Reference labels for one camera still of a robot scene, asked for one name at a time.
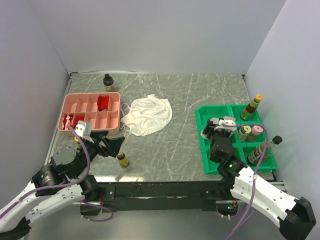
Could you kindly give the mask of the red sauce bottle yellow cap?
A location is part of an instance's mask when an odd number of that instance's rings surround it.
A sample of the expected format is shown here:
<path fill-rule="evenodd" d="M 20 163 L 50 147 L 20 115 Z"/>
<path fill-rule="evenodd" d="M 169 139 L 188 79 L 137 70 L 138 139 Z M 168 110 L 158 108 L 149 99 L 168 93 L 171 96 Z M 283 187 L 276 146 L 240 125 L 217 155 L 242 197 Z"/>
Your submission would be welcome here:
<path fill-rule="evenodd" d="M 242 111 L 240 115 L 241 119 L 244 121 L 250 120 L 262 100 L 263 96 L 261 94 L 257 94 L 255 98 Z"/>

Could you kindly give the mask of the pink lid spice jar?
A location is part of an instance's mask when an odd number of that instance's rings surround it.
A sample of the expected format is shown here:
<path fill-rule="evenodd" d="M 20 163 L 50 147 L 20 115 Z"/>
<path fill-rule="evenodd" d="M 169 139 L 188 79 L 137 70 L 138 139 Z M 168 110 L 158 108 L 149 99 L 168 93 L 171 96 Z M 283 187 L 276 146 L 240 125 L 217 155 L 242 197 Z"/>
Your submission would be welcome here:
<path fill-rule="evenodd" d="M 258 136 L 260 136 L 263 131 L 264 131 L 264 129 L 261 126 L 254 125 L 251 128 L 251 132 L 247 136 L 246 141 L 250 142 L 250 143 L 255 142 L 257 140 Z"/>

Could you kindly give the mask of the dark sauce bottle black cap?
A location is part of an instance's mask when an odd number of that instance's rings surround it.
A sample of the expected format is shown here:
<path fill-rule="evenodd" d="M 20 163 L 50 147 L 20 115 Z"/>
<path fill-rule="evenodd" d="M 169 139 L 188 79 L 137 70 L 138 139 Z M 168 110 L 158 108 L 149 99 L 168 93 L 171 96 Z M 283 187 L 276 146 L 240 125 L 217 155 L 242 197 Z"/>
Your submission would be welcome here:
<path fill-rule="evenodd" d="M 276 146 L 283 142 L 283 138 L 279 135 L 274 136 L 269 141 L 263 141 L 259 146 L 257 146 L 246 158 L 246 160 L 253 166 L 256 166 L 263 155 L 263 151 L 266 148 L 265 154 L 262 161 L 265 161 L 270 156 L 273 155 Z"/>

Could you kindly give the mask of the silver lid blue label jar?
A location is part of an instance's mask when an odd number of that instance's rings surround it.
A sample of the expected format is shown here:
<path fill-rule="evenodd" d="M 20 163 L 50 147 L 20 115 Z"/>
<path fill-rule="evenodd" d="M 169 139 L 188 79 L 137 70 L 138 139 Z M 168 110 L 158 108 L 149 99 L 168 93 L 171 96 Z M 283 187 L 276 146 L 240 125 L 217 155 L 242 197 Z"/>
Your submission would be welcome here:
<path fill-rule="evenodd" d="M 203 139 L 208 140 L 208 135 L 204 133 L 204 129 L 201 130 L 200 135 Z"/>

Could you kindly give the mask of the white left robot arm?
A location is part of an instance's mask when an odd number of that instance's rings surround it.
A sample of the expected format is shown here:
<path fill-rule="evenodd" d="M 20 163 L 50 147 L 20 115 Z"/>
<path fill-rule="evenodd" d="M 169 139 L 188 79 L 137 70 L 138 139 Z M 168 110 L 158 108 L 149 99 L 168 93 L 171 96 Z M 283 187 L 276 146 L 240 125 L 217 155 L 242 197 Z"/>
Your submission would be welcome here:
<path fill-rule="evenodd" d="M 18 240 L 27 235 L 38 220 L 75 202 L 94 201 L 99 184 L 89 174 L 91 162 L 100 155 L 115 158 L 125 137 L 109 139 L 108 132 L 91 134 L 84 146 L 64 148 L 54 154 L 25 189 L 0 210 L 0 237 Z"/>

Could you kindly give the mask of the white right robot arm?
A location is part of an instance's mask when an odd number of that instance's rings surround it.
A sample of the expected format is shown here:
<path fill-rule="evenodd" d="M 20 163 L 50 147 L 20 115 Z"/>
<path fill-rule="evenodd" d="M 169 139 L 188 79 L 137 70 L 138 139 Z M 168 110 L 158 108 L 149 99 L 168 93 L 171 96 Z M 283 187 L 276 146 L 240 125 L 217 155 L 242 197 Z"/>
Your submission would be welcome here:
<path fill-rule="evenodd" d="M 317 223 L 311 203 L 281 191 L 235 156 L 230 137 L 237 128 L 236 119 L 225 116 L 208 119 L 201 131 L 201 136 L 210 140 L 209 159 L 222 176 L 220 196 L 247 203 L 248 208 L 269 218 L 285 239 L 305 240 Z"/>

